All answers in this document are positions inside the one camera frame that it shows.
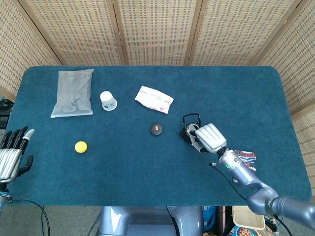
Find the wicker room divider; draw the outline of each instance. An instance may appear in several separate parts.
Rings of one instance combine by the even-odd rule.
[[[315,0],[0,0],[0,92],[33,65],[271,65],[315,195]]]

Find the wire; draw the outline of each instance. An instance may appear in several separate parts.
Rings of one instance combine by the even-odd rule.
[[[45,236],[45,232],[44,232],[44,222],[43,222],[43,212],[41,212],[40,215],[40,220],[41,220],[41,233],[43,236]]]
[[[10,203],[32,203],[32,204],[34,204],[35,206],[39,207],[39,208],[41,209],[41,212],[44,213],[44,215],[45,215],[46,222],[47,222],[48,236],[50,236],[50,225],[49,225],[48,216],[47,216],[47,214],[46,214],[44,208],[42,208],[38,203],[33,202],[33,201],[30,201],[30,200],[22,200],[22,199],[19,199],[19,200],[11,200]]]
[[[222,217],[223,213],[225,213],[225,211],[220,214],[220,218]]]
[[[283,225],[283,227],[286,229],[286,231],[289,233],[289,235],[292,236],[291,231],[290,231],[289,228],[285,225],[285,223],[284,223],[281,219],[279,219],[278,216],[275,216],[275,218],[276,218],[276,220],[278,220],[278,221]]]
[[[169,212],[169,210],[168,210],[168,207],[166,206],[166,210],[167,210],[167,212],[168,212],[168,214],[169,214],[169,216],[171,217],[171,219],[172,219],[172,222],[173,222],[173,225],[174,225],[174,228],[175,228],[175,231],[176,231],[176,236],[181,236],[181,234],[179,233],[179,229],[178,229],[178,225],[177,225],[177,222],[176,222],[176,220],[175,220],[175,218],[171,215],[171,213]]]
[[[98,221],[99,218],[100,218],[100,213],[98,214],[96,220],[95,220],[94,223],[92,224],[92,226],[91,226],[91,228],[90,228],[90,231],[89,231],[89,233],[88,233],[88,236],[89,236],[90,233],[92,232],[92,230],[93,230],[93,228],[94,228],[94,226],[95,226],[95,224],[97,223],[97,221]]]
[[[283,221],[284,220],[284,217],[282,216],[281,220]],[[279,226],[281,223],[277,224],[277,226]]]
[[[218,171],[226,179],[226,181],[231,185],[234,191],[246,201],[246,198],[233,186],[233,184],[231,183],[231,181],[229,181],[229,179],[225,176],[225,174],[223,174],[216,166],[212,165],[212,163],[210,163],[209,166],[211,166],[213,169]]]

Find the robot finger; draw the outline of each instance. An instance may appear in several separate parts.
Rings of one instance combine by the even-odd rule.
[[[12,147],[13,147],[13,144],[14,144],[14,142],[15,142],[16,136],[18,135],[19,132],[20,132],[20,130],[17,129],[17,130],[15,130],[15,131],[12,133],[12,135],[11,135],[10,138],[9,138],[9,142],[8,142],[6,148],[12,148]]]
[[[33,135],[33,133],[35,132],[34,129],[30,129],[25,136],[22,138],[21,144],[19,146],[19,149],[22,150],[22,155],[24,154],[24,151],[29,143],[29,140],[31,138],[31,136]]]
[[[19,132],[18,135],[16,136],[15,142],[14,142],[14,144],[13,144],[13,148],[19,148],[19,147],[20,147],[20,144],[21,144],[21,142],[22,142],[22,138],[23,138],[24,133],[25,133],[25,131],[26,131],[27,129],[28,129],[28,127],[25,126],[24,128],[22,128],[22,129],[20,130],[20,132]]]
[[[18,177],[30,170],[30,168],[32,167],[32,164],[33,164],[33,159],[34,159],[33,155],[28,156],[27,163],[24,167],[22,167],[19,170]]]
[[[7,132],[4,137],[2,138],[2,141],[0,143],[0,149],[6,148],[6,145],[8,143],[9,137],[12,134],[12,131]]]

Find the blue felt tablecloth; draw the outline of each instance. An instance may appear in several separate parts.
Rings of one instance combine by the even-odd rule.
[[[58,71],[87,68],[94,68],[93,115],[50,118]],[[142,85],[174,98],[168,115],[134,100]],[[104,90],[118,102],[111,112],[101,106]],[[280,195],[310,199],[281,80],[266,66],[32,67],[23,75],[7,130],[35,129],[25,154],[33,154],[34,163],[8,186],[10,194],[42,205],[245,204],[208,166],[217,156],[197,152],[179,136],[182,116],[193,112],[203,124],[214,123],[229,148],[256,152],[256,174]],[[149,132],[155,122],[163,125],[160,136]],[[79,140],[88,144],[84,154],[74,150]]]

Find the silver robot hand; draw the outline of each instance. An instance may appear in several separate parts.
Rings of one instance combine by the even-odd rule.
[[[9,131],[0,142],[0,215],[4,202],[10,198],[7,184],[27,172],[33,163],[33,156],[30,155],[26,165],[20,168],[22,155],[34,133],[34,129],[31,129],[24,135],[26,130],[27,126],[14,132]]]
[[[223,164],[242,187],[252,187],[254,192],[246,201],[256,214],[284,216],[315,230],[315,205],[290,196],[279,197],[277,192],[261,181],[233,150],[226,148],[226,139],[213,124],[208,124],[196,132],[197,138],[210,153],[219,155]]]

